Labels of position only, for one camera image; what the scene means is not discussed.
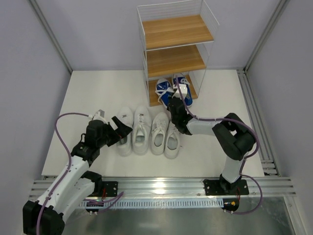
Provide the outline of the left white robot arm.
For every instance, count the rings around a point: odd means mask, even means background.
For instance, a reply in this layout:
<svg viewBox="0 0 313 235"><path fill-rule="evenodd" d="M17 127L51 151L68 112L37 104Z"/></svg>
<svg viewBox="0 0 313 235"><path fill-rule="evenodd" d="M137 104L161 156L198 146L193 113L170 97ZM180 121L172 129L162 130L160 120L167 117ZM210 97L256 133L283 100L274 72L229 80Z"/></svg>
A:
<svg viewBox="0 0 313 235"><path fill-rule="evenodd" d="M100 112L90 117L86 131L71 151L68 161L51 186L36 200L27 201L22 209L23 232L26 235L60 235L76 208L88 196L101 192L102 176L89 170L100 155L127 137L132 128L112 117L114 129Z"/></svg>

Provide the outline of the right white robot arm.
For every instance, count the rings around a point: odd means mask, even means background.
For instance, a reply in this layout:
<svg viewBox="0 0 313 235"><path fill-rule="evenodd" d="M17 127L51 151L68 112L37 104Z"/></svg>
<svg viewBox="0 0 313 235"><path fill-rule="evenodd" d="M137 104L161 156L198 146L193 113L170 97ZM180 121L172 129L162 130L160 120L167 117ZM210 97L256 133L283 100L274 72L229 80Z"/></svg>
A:
<svg viewBox="0 0 313 235"><path fill-rule="evenodd" d="M235 113L212 120L192 116L178 97L169 99L168 110L172 123L180 133L215 136L226 154L225 166L219 179L203 181L205 195L248 195L246 180L242 179L242 170L245 157L257 143L250 127Z"/></svg>

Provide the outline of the blue canvas sneaker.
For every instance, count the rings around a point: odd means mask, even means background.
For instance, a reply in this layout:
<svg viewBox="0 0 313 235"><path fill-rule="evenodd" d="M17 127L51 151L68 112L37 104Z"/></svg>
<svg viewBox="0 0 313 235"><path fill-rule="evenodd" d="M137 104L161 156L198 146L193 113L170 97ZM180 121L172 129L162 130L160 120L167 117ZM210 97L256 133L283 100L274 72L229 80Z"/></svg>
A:
<svg viewBox="0 0 313 235"><path fill-rule="evenodd" d="M190 83L182 73L174 73L172 76L172 85L174 90L177 90L177 83L180 85L183 84L186 87L186 96L184 101L188 107L191 107L193 104L193 99L191 96Z"/></svg>
<svg viewBox="0 0 313 235"><path fill-rule="evenodd" d="M161 78L156 83L155 93L158 96L158 102L167 108L169 99L174 94L174 90L171 83L166 78Z"/></svg>

